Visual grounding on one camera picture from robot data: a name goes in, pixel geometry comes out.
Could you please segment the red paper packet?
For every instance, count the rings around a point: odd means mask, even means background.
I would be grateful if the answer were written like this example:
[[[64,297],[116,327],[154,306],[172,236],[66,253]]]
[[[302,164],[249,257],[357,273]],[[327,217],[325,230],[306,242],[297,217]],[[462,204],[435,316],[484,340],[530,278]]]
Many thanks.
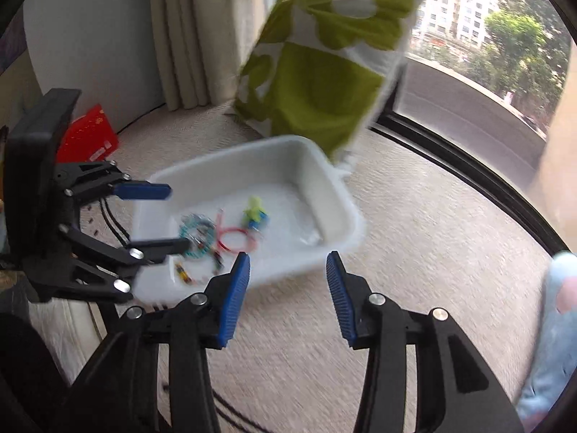
[[[70,123],[57,151],[56,163],[101,161],[117,148],[117,134],[103,108],[96,104]]]

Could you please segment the white plastic tray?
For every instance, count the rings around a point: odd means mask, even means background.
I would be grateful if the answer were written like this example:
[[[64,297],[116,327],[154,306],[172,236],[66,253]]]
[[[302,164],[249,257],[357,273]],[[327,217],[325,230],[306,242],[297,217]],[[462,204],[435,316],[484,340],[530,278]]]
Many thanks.
[[[155,172],[171,186],[168,200],[137,201],[133,240],[178,237],[193,214],[220,222],[223,243],[240,250],[238,232],[251,196],[260,197],[268,223],[250,250],[250,287],[263,287],[324,267],[333,250],[347,253],[363,240],[365,220],[320,148],[297,136],[249,142]]]

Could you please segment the green white patterned pillow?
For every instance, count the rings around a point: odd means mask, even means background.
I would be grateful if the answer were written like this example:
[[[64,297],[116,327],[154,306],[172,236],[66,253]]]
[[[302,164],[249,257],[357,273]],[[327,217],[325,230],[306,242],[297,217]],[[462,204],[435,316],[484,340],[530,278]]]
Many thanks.
[[[239,120],[345,166],[392,93],[423,1],[277,0],[239,72]]]

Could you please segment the black window frame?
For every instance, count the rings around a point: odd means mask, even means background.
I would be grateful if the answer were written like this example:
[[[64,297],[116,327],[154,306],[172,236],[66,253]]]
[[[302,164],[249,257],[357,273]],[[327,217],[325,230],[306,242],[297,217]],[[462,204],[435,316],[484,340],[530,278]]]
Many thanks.
[[[275,2],[255,0],[257,16]],[[545,183],[572,52],[550,0],[423,0],[373,130],[473,186],[549,254],[572,251]]]

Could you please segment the green blue toy charm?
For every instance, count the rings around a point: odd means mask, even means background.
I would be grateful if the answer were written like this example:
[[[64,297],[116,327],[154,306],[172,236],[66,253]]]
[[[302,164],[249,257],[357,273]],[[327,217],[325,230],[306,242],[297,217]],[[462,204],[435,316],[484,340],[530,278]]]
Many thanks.
[[[247,231],[261,232],[268,223],[268,214],[262,206],[260,197],[251,196],[248,206],[243,210],[243,227]]]

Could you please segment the beige curtain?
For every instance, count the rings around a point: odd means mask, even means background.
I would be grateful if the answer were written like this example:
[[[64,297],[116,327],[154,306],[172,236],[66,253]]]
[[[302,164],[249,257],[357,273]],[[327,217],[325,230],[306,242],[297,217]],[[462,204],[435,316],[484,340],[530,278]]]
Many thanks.
[[[255,37],[252,0],[150,0],[168,110],[226,103]]]

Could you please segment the blue cloud plush pillow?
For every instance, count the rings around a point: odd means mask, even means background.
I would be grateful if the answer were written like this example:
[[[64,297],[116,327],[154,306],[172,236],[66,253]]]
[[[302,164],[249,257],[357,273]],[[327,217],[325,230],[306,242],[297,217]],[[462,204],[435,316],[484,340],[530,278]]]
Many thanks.
[[[526,432],[546,417],[576,368],[576,255],[556,254],[546,274],[534,360],[516,404]]]

